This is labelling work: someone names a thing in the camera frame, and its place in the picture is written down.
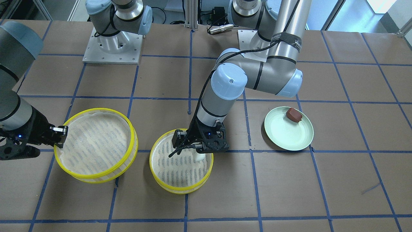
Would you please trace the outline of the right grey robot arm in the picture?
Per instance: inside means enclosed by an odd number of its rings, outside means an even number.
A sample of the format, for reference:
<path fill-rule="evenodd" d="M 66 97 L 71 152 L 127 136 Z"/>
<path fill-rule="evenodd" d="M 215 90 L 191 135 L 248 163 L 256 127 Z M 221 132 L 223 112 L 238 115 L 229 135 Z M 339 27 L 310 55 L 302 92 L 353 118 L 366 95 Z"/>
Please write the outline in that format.
<path fill-rule="evenodd" d="M 0 123 L 1 160 L 35 158 L 40 150 L 33 145 L 63 148 L 68 126 L 55 126 L 35 107 L 21 98 L 13 87 L 40 54 L 43 41 L 24 24 L 5 22 L 0 28 Z"/>

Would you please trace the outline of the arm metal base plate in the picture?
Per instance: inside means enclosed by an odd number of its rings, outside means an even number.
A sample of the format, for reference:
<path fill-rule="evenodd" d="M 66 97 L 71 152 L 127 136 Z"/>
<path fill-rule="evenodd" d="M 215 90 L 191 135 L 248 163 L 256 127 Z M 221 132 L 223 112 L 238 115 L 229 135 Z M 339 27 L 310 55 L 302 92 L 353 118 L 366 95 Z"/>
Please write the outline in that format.
<path fill-rule="evenodd" d="M 259 37 L 258 31 L 256 30 L 238 30 L 238 40 L 239 49 L 243 50 L 256 50 L 268 47 L 270 41 L 262 40 Z M 260 52 L 244 53 L 244 57 L 248 59 L 253 59 L 260 62 L 266 62 L 269 50 L 264 50 Z"/>
<path fill-rule="evenodd" d="M 139 64 L 144 35 L 121 31 L 112 37 L 96 37 L 93 29 L 82 61 L 95 64 Z"/>

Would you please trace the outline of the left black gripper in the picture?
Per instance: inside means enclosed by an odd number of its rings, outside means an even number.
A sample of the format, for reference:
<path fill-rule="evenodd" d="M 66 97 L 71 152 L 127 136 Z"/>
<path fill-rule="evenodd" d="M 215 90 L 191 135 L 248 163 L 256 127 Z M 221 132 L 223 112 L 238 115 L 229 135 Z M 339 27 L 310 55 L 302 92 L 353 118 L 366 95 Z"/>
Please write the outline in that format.
<path fill-rule="evenodd" d="M 188 143 L 196 152 L 225 152 L 229 149 L 225 125 L 220 121 L 216 123 L 215 126 L 208 126 L 195 121 L 188 130 Z"/>

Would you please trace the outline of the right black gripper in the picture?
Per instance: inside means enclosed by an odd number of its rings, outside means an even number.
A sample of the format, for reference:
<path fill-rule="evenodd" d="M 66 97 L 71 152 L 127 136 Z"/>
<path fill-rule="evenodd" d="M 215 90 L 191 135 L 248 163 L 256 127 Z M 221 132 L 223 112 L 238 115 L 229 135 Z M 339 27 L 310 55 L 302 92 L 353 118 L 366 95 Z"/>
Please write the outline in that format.
<path fill-rule="evenodd" d="M 68 136 L 68 126 L 58 127 L 50 124 L 39 111 L 34 111 L 27 123 L 14 130 L 1 129 L 1 160 L 19 160 L 35 158 L 40 150 L 33 144 L 46 144 L 62 149 Z"/>

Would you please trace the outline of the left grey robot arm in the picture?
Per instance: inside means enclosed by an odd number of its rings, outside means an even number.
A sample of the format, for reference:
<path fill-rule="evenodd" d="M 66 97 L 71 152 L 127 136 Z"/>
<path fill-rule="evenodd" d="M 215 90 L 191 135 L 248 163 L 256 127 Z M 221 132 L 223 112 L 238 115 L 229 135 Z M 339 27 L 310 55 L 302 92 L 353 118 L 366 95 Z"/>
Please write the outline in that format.
<path fill-rule="evenodd" d="M 253 29 L 245 50 L 225 49 L 200 92 L 194 117 L 183 135 L 174 134 L 176 151 L 194 148 L 198 153 L 227 151 L 226 116 L 245 88 L 294 97 L 303 82 L 296 68 L 308 19 L 310 0 L 232 0 L 228 20 Z"/>

